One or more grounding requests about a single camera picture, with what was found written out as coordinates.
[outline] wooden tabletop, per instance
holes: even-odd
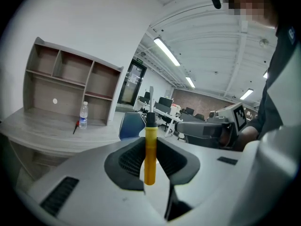
[[[114,126],[100,120],[88,120],[87,129],[77,128],[79,117],[37,108],[16,111],[0,124],[0,133],[23,146],[60,156],[120,141]]]

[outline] desk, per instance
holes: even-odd
[[[101,120],[88,120],[87,129],[77,128],[77,116],[38,108],[16,111],[0,124],[17,158],[33,179],[45,174],[45,166],[56,167],[88,149],[120,141],[113,126]]]
[[[150,107],[150,105],[148,105],[148,104],[146,104],[146,103],[143,103],[143,102],[141,102],[140,100],[137,100],[137,103],[141,104],[142,106],[146,106],[146,107],[148,107],[148,108]],[[169,123],[169,127],[168,127],[168,129],[167,129],[167,131],[166,131],[164,137],[167,137],[167,136],[168,136],[169,130],[170,130],[171,125],[173,124],[174,121],[176,121],[176,122],[182,121],[180,118],[175,117],[175,116],[171,116],[171,115],[169,115],[169,114],[167,114],[167,113],[165,113],[165,112],[163,112],[163,111],[160,111],[160,110],[158,110],[158,109],[156,109],[156,108],[153,108],[153,111],[154,111],[154,112],[157,112],[157,113],[160,114],[160,115],[166,116],[166,117],[168,117],[168,118],[171,119],[171,122]]]

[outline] brick wall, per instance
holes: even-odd
[[[186,107],[194,109],[193,115],[202,114],[205,118],[209,116],[211,111],[217,111],[225,106],[233,104],[231,102],[179,89],[174,89],[172,98],[174,98],[174,103],[176,105],[179,105],[184,109],[186,109]]]

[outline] doorway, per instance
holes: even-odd
[[[132,60],[124,79],[118,103],[134,106],[146,67]]]

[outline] white ceiling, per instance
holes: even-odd
[[[194,92],[236,102],[251,88],[254,92],[244,103],[257,106],[265,84],[263,74],[275,51],[276,31],[240,21],[224,9],[215,9],[211,0],[159,2],[162,13],[150,24],[135,58],[175,88],[191,90],[185,79],[189,76],[196,86]],[[153,42],[158,36],[173,51],[180,67]],[[261,39],[269,41],[266,48],[260,46]]]

